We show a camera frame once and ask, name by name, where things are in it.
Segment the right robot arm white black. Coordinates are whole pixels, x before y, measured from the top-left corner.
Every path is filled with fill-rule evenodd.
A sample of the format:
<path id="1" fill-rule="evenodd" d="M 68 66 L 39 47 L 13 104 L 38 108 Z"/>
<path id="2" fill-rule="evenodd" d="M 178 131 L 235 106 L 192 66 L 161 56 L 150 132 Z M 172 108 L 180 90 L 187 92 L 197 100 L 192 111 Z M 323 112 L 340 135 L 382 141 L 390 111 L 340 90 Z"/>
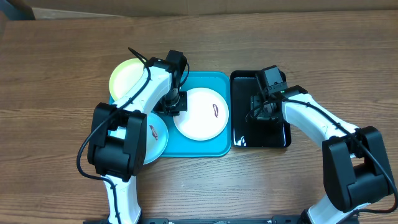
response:
<path id="1" fill-rule="evenodd" d="M 304 210 L 297 223 L 357 223 L 360 213 L 387 214 L 369 209 L 386 196 L 397 196 L 381 133 L 373 126 L 359 128 L 320 106 L 301 86 L 288 87 L 276 66 L 255 73 L 259 95 L 246 115 L 269 124 L 299 128 L 322 149 L 325 196 Z"/>

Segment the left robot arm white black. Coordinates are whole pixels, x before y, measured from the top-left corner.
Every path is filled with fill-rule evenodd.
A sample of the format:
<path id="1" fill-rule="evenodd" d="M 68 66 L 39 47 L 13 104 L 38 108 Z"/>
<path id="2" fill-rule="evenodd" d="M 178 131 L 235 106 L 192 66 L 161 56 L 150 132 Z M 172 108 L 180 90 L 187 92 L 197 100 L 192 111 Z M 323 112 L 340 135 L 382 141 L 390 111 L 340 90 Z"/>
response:
<path id="1" fill-rule="evenodd" d="M 140 223 L 136 177 L 146 156 L 147 117 L 152 111 L 176 116 L 187 110 L 183 73 L 189 64 L 182 52 L 170 50 L 165 59 L 146 59 L 130 50 L 144 66 L 141 78 L 112 104 L 99 103 L 93 113 L 91 133 L 78 151 L 76 166 L 86 149 L 96 174 L 84 177 L 104 182 L 109 215 L 104 223 Z"/>

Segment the yellow plate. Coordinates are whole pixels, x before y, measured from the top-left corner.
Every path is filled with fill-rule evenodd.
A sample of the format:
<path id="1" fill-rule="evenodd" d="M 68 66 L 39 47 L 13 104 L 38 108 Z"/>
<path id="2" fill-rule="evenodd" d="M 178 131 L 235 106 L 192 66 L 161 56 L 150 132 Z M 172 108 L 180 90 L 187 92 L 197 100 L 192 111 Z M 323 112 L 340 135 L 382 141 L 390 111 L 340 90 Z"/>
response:
<path id="1" fill-rule="evenodd" d="M 109 92 L 114 101 L 123 97 L 142 77 L 143 63 L 132 58 L 120 63 L 109 78 Z"/>

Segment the white plate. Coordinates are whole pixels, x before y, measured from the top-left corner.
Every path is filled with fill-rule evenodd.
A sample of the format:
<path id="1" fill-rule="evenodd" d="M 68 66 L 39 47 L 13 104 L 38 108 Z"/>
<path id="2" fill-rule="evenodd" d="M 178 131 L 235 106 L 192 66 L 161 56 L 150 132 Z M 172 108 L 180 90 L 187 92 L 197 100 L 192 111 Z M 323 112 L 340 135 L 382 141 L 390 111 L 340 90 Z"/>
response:
<path id="1" fill-rule="evenodd" d="M 180 133 L 195 141 L 217 137 L 225 129 L 228 119 L 226 100 L 209 88 L 188 90 L 187 110 L 173 117 Z"/>

